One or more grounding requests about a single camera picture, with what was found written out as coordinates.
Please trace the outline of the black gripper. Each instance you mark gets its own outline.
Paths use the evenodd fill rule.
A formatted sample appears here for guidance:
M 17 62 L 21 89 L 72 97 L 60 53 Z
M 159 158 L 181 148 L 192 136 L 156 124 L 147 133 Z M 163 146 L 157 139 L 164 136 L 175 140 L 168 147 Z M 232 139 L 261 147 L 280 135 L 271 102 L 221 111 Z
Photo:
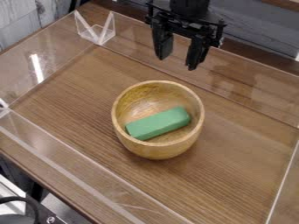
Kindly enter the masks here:
M 211 0 L 147 0 L 145 22 L 152 28 L 153 51 L 164 60 L 173 51 L 173 34 L 191 39 L 185 66 L 196 69 L 209 46 L 219 47 L 227 23 L 209 10 Z

